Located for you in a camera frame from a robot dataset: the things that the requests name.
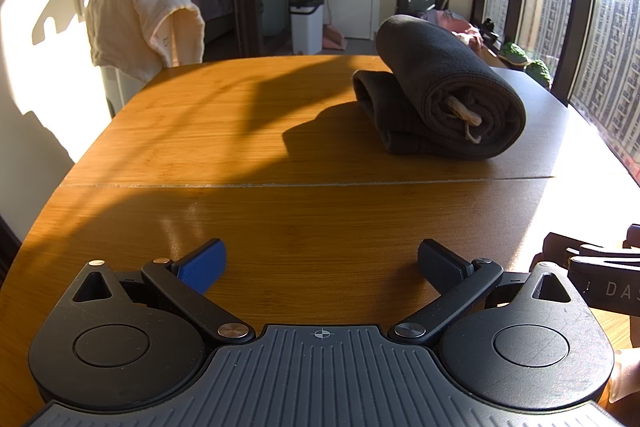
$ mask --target table top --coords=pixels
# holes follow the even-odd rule
[[[392,323],[437,296],[420,241],[527,271],[549,231],[620,245],[640,188],[596,132],[523,73],[527,125],[483,162],[391,156],[354,103],[377,57],[269,57],[164,70],[34,224],[0,291],[0,425],[42,405],[31,339],[79,269],[138,269],[225,241],[207,296],[252,324]],[[596,312],[614,347],[637,323]]]

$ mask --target green slipper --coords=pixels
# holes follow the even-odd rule
[[[549,73],[549,69],[542,60],[534,60],[524,68],[524,71],[539,83],[540,86],[544,87],[546,90],[550,89],[551,75]]]
[[[513,66],[526,66],[529,64],[529,57],[527,57],[527,54],[521,47],[513,42],[507,42],[503,47],[501,47],[500,55]]]

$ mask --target metal screw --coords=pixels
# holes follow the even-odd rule
[[[226,339],[241,339],[249,334],[249,328],[246,324],[228,322],[218,328],[218,334]]]
[[[404,337],[405,339],[417,339],[423,336],[427,330],[421,324],[415,322],[403,322],[394,326],[394,333],[398,337]]]

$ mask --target rolled towel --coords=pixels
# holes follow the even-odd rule
[[[393,71],[356,71],[356,98],[393,154],[480,160],[510,147],[524,129],[522,100],[451,32],[407,15],[376,36]]]

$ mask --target broom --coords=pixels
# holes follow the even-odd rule
[[[329,23],[322,27],[322,47],[326,50],[344,51],[347,48],[347,39],[333,24],[329,0],[326,0],[326,10],[329,13]]]

